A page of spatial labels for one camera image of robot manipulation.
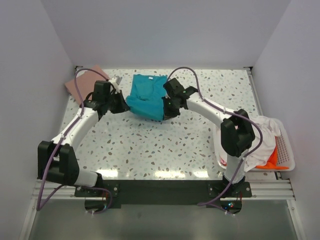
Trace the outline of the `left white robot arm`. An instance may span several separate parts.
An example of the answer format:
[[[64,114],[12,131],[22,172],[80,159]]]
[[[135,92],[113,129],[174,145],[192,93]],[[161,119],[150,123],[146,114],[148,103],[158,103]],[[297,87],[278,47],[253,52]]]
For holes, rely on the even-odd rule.
[[[102,175],[79,167],[76,149],[83,138],[107,113],[119,114],[128,111],[120,77],[110,81],[98,80],[78,112],[66,128],[50,141],[42,141],[37,148],[37,177],[40,180],[63,186],[86,187],[92,196],[104,190]]]

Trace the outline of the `teal t shirt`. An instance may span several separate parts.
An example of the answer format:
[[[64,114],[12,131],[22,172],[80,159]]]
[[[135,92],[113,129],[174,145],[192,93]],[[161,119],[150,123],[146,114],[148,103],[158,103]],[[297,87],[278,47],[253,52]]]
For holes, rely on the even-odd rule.
[[[163,85],[167,76],[142,75],[133,76],[130,94],[126,104],[130,111],[140,117],[162,121],[164,119],[164,101],[166,90]]]

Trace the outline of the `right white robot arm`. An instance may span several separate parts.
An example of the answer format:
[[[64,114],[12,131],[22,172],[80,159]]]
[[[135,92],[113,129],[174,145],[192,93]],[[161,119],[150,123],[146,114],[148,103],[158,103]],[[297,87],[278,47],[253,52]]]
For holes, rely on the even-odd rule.
[[[180,115],[180,109],[195,112],[220,129],[220,143],[227,154],[227,166],[223,183],[223,192],[230,197],[240,190],[244,176],[244,158],[249,153],[255,133],[253,122],[243,109],[233,111],[208,100],[200,90],[193,86],[183,87],[176,78],[168,80],[163,88],[166,95],[163,100],[163,119],[168,120]]]

